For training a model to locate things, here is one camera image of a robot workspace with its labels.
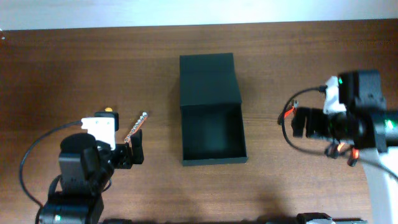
wooden table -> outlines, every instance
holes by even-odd
[[[141,111],[145,161],[116,170],[101,219],[240,221],[326,212],[371,220],[362,167],[312,157],[285,143],[276,119],[287,98],[332,75],[377,68],[388,108],[398,107],[398,20],[220,26],[5,31],[0,46],[0,217],[32,223],[38,207],[22,193],[18,167],[32,141],[58,125],[110,106],[117,142]],[[234,53],[243,98],[247,164],[182,167],[179,55]],[[309,93],[302,106],[323,107]],[[28,189],[47,201],[60,173],[59,144],[42,141],[27,160]],[[319,141],[294,139],[323,150]]]

open box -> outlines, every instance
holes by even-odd
[[[180,56],[183,166],[245,163],[233,54]]]

white backdrop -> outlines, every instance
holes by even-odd
[[[3,30],[396,17],[398,0],[0,0]]]

green light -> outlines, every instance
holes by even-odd
[[[60,216],[60,215],[55,215],[54,220],[55,220],[56,222],[61,221],[61,216]]]
[[[391,121],[389,119],[388,120],[384,120],[384,124],[389,129],[394,129],[397,126],[397,124],[395,122],[393,122],[393,121]]]

